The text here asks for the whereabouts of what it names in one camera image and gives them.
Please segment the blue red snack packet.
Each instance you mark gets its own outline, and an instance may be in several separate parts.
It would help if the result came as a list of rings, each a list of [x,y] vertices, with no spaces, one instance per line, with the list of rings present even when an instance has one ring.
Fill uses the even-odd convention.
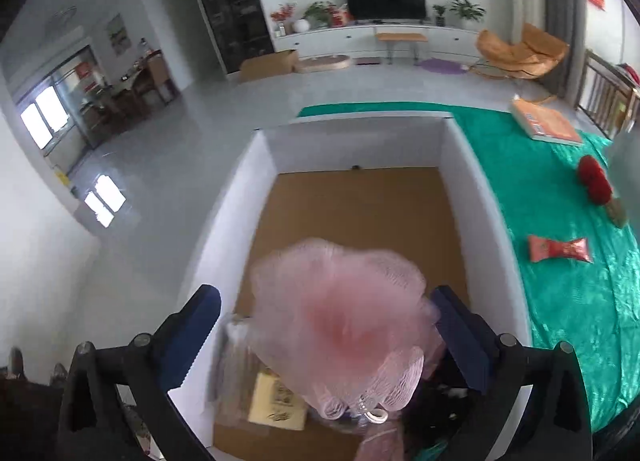
[[[588,240],[578,238],[572,241],[556,241],[537,236],[527,237],[529,259],[533,263],[547,259],[575,259],[584,263],[593,263],[589,253]]]

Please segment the yellow white tissue box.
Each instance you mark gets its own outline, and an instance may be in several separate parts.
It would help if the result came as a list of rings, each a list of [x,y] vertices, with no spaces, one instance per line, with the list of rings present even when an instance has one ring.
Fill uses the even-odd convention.
[[[300,432],[305,428],[307,403],[290,391],[272,372],[257,374],[247,421],[253,424]]]

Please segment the pink mesh bath sponge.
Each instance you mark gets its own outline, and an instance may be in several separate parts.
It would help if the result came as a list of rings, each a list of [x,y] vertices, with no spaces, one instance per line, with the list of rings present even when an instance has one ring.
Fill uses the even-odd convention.
[[[326,421],[404,409],[445,352],[420,269],[319,239],[250,270],[250,349]]]

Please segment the black lace hair net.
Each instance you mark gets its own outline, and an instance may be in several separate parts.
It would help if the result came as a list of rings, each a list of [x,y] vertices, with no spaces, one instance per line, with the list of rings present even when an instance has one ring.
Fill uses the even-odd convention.
[[[438,367],[421,379],[401,411],[405,460],[435,460],[468,421],[482,394],[470,389],[446,351]]]

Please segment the cotton swab bag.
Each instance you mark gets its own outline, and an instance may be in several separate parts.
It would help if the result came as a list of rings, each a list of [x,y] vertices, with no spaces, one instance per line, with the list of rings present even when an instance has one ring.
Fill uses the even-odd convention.
[[[234,429],[254,429],[248,421],[257,374],[262,363],[250,348],[250,318],[224,318],[214,376],[215,423]]]

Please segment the pink face mask pack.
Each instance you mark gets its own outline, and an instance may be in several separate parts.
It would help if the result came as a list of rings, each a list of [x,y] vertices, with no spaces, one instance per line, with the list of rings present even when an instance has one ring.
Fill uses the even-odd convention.
[[[404,461],[404,428],[401,421],[372,425],[360,441],[355,461]]]

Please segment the green satin tablecloth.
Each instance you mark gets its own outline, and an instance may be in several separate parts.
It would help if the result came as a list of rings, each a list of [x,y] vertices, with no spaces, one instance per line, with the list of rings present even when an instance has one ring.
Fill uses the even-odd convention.
[[[639,395],[639,243],[594,205],[577,176],[584,155],[606,162],[608,140],[579,147],[530,139],[509,112],[429,102],[306,106],[300,116],[385,111],[452,114],[494,190],[523,280],[533,342],[568,340],[586,385],[591,426],[600,431]],[[528,236],[588,240],[593,263],[529,259]]]

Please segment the clear jar black lid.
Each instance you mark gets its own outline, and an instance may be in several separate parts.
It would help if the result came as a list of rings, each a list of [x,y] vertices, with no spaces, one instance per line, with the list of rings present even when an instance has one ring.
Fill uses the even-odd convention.
[[[639,124],[629,132],[620,132],[605,149],[606,175],[613,188],[612,199],[605,205],[608,216],[618,228],[629,224],[636,236],[640,210],[639,154]]]

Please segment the white cardboard box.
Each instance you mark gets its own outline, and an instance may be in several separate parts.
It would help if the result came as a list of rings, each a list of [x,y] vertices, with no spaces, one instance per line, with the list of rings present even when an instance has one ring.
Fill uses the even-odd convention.
[[[400,254],[495,332],[532,340],[506,223],[449,113],[313,116],[259,129],[206,221],[181,297],[213,285],[224,315],[247,314],[254,262],[310,238]]]

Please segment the orange book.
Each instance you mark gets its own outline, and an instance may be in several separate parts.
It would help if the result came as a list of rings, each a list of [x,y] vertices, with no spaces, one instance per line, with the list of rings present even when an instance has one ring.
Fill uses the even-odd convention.
[[[581,146],[582,137],[559,111],[515,96],[510,112],[530,139],[543,142]]]

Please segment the brown cardboard box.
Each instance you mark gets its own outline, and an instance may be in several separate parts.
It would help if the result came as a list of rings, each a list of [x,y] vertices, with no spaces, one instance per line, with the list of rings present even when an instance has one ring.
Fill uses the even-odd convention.
[[[253,82],[253,80],[291,74],[295,71],[297,62],[299,62],[299,55],[295,49],[246,59],[241,64],[240,81]]]

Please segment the white tv cabinet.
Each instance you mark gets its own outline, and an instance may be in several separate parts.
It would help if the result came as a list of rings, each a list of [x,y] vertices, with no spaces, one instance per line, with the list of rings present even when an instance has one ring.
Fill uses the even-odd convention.
[[[273,39],[275,51],[297,50],[301,58],[347,54],[353,58],[386,58],[385,46],[375,38],[376,32],[422,33],[428,42],[420,47],[420,60],[473,62],[480,58],[475,44],[477,32],[461,28],[442,28],[433,25],[364,24],[344,28],[318,28],[305,33],[290,34]],[[408,45],[395,46],[394,58],[412,58]]]

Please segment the potted green plant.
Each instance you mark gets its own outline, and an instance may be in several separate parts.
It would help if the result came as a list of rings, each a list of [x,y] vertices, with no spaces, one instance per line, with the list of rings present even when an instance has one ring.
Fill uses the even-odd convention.
[[[469,0],[449,0],[449,11],[458,18],[460,26],[467,31],[477,31],[486,16],[486,9]]]

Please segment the small wooden stool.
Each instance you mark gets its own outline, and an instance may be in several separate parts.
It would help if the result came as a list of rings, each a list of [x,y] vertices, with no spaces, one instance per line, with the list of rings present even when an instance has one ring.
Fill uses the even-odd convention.
[[[411,49],[413,63],[418,65],[420,63],[420,47],[428,42],[427,36],[422,33],[376,32],[375,38],[385,46],[388,64],[392,64],[394,61],[395,46],[406,44]]]

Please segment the red flower vase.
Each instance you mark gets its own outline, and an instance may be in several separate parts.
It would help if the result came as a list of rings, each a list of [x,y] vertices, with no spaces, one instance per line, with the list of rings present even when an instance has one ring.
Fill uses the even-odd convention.
[[[270,19],[274,27],[274,36],[283,37],[292,33],[295,9],[295,2],[287,2],[286,4],[281,4],[277,10],[270,13]]]

